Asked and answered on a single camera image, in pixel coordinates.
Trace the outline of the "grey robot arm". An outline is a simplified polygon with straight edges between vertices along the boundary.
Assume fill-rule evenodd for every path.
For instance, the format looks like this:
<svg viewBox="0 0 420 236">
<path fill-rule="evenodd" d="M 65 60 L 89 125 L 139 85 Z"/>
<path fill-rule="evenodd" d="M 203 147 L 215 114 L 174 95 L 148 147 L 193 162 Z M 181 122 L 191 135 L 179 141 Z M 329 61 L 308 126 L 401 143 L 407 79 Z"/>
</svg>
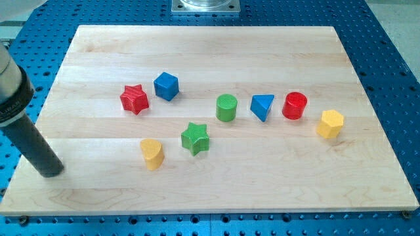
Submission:
<svg viewBox="0 0 420 236">
<path fill-rule="evenodd" d="M 10 125 L 26 114 L 34 87 L 26 72 L 1 45 L 1 127 Z"/>
</svg>

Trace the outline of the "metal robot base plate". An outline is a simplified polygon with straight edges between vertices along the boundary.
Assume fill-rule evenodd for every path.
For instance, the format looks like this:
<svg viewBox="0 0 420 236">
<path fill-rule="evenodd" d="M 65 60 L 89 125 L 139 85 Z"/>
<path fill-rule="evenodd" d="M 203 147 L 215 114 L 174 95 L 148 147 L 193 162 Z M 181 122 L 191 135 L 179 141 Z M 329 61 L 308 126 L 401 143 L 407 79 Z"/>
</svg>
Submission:
<svg viewBox="0 0 420 236">
<path fill-rule="evenodd" d="M 240 12 L 240 0 L 172 0 L 173 13 L 237 13 Z"/>
</svg>

